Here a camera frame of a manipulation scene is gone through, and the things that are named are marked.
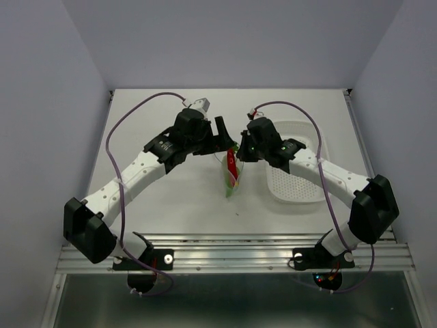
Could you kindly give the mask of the red toy chili pepper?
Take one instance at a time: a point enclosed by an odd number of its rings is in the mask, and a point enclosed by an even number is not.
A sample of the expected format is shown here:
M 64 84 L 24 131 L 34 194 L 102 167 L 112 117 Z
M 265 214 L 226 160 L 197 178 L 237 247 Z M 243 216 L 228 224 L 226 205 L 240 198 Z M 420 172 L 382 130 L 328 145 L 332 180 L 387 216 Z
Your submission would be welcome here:
M 234 149 L 230 148 L 227 150 L 226 154 L 227 160 L 227 170 L 234 175 L 235 178 L 238 179 L 238 170 L 236 165 L 236 158 L 234 155 Z

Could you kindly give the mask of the clear zip top bag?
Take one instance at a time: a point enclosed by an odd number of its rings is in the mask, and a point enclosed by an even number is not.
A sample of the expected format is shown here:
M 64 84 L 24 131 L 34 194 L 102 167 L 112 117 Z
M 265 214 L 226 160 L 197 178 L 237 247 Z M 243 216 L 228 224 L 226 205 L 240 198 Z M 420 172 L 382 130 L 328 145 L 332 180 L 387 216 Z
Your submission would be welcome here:
M 236 157 L 237 151 L 239 151 L 238 144 L 228 149 L 222 157 L 219 157 L 217 154 L 214 155 L 214 158 L 221 165 L 226 198 L 230 198 L 238 190 L 244 169 L 244 164 Z

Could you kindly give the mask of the green toy pepper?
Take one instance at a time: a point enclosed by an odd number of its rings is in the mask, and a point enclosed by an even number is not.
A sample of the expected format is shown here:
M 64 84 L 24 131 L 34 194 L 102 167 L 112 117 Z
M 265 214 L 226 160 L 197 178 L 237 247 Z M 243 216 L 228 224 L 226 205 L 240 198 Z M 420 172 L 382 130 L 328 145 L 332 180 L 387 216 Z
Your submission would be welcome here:
M 224 173 L 224 181 L 225 181 L 225 197 L 231 197 L 239 187 L 238 179 L 234 177 L 232 173 L 226 171 Z

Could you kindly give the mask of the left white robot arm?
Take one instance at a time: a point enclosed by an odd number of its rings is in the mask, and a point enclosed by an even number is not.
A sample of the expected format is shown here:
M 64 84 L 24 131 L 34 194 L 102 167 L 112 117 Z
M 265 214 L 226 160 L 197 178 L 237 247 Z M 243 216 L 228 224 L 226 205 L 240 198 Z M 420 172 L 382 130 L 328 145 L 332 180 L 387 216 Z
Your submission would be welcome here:
M 109 256 L 122 257 L 123 233 L 111 230 L 115 219 L 143 190 L 167 175 L 188 155 L 203 156 L 224 152 L 234 145 L 224 119 L 211 121 L 196 109 L 185 108 L 175 122 L 149 141 L 132 163 L 97 192 L 82 200 L 73 197 L 64 206 L 63 236 L 91 263 Z

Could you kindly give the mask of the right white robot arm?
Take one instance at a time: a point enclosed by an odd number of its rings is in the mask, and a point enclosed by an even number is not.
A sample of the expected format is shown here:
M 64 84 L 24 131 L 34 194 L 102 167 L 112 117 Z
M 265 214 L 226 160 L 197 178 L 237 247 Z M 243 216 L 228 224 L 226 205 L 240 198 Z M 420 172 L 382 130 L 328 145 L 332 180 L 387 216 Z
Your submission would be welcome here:
M 314 247 L 302 254 L 303 262 L 323 267 L 336 262 L 341 254 L 359 243 L 375 244 L 399 216 L 391 184 L 382 175 L 358 175 L 324 160 L 304 143 L 282 139 L 267 118 L 249 122 L 242 131 L 237 158 L 245 163 L 264 160 L 269 166 L 303 178 L 334 195 L 350 209 L 343 224 L 335 224 Z

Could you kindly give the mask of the white perforated plastic basket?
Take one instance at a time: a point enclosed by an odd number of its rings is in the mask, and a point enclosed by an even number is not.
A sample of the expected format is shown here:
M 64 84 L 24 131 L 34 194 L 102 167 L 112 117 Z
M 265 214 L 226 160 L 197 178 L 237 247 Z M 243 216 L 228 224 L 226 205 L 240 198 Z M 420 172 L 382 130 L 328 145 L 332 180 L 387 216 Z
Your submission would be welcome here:
M 295 139 L 312 152 L 318 150 L 318 135 L 310 122 L 276 121 L 274 127 L 282 139 Z M 299 178 L 284 171 L 265 165 L 267 187 L 271 196 L 278 202 L 285 204 L 310 204 L 323 202 L 324 192 L 316 184 Z

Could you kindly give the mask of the aluminium frame rail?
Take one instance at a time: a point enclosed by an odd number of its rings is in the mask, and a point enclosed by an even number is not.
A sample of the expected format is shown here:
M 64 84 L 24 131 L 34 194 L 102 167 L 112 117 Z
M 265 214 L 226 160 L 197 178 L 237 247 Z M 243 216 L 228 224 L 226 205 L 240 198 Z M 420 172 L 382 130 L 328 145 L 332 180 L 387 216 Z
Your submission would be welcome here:
M 173 274 L 289 273 L 288 260 L 298 247 L 310 247 L 319 234 L 151 234 L 156 249 L 173 250 Z M 407 244 L 392 232 L 370 247 L 361 244 L 352 252 L 354 271 L 413 271 Z

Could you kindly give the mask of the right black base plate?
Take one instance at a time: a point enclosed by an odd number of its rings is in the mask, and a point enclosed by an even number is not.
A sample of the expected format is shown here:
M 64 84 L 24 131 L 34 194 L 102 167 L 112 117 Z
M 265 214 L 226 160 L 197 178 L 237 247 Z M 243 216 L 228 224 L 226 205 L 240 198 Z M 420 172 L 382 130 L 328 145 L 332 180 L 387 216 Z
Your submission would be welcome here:
M 354 259 L 345 259 L 345 252 L 332 256 L 325 249 L 317 247 L 300 247 L 292 249 L 292 257 L 288 260 L 288 267 L 297 271 L 310 269 L 353 269 Z

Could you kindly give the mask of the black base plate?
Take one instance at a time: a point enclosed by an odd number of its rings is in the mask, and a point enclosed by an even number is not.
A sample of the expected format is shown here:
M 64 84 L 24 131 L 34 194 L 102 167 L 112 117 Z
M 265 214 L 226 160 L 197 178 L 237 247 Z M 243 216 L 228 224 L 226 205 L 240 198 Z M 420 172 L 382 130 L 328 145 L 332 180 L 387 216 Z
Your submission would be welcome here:
M 292 257 L 288 260 L 288 267 L 297 271 L 310 269 L 353 269 L 354 259 L 345 259 L 345 252 L 332 256 L 325 249 L 317 247 L 300 247 L 292 249 Z
M 173 269 L 173 249 L 149 249 L 145 255 L 141 255 L 138 261 L 159 271 L 171 271 Z M 112 269 L 114 271 L 143 271 L 145 268 L 131 258 L 115 258 Z

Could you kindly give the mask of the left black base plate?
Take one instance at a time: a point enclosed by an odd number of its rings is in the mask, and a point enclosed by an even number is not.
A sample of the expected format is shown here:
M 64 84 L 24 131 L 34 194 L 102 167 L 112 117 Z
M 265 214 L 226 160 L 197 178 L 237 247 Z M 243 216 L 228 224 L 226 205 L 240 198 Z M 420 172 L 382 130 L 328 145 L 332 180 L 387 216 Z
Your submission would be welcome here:
M 149 249 L 145 255 L 141 255 L 138 261 L 159 271 L 171 271 L 173 269 L 173 249 Z M 115 258 L 112 269 L 114 271 L 143 271 L 145 268 L 131 258 Z

